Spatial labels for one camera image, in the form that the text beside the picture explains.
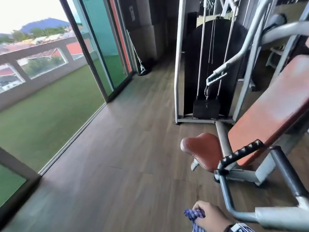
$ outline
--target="white sky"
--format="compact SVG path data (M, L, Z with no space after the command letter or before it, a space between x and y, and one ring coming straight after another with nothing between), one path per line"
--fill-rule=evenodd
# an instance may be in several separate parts
M74 16L77 16L72 0L68 3ZM1 0L1 7L0 33L11 33L27 23L47 18L68 22L59 0Z

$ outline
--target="towel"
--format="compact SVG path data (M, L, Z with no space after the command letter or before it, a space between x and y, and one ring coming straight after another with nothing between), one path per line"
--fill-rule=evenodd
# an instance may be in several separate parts
M184 212L185 216L193 222L192 226L192 232L206 232L203 228L199 227L197 224L195 224L196 218L204 218L205 212L203 209L197 209L197 210L191 210L186 209Z

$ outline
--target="red padded backrest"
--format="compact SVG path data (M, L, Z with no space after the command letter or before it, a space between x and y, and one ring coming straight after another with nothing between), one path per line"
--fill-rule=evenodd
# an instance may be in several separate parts
M296 56L228 133L233 151L260 139L272 145L309 108L309 56ZM249 165L263 151L238 161Z

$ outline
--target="person's hand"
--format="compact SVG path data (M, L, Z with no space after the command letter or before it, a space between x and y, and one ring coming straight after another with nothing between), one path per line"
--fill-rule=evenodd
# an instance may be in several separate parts
M221 209L204 201L197 201L193 210L203 209L204 218L197 218L195 223L207 232L224 232L227 226L233 223L224 215Z

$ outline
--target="black handle grip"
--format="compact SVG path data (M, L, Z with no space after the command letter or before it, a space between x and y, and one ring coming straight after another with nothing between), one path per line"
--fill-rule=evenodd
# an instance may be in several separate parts
M237 160L240 160L241 158L259 150L260 148L265 147L264 143L257 139L254 142L244 146L243 148L235 151L234 153L230 154L229 156L226 156L223 160L220 161L218 165L218 172L220 175L225 175L226 171L224 168L226 168L228 165L234 163Z
M309 193L304 187L302 181L297 175L295 169L291 165L290 161L281 150L280 146L275 146L270 151L272 159L275 161L277 167L279 168L285 182L288 187L291 189L293 195L308 197Z

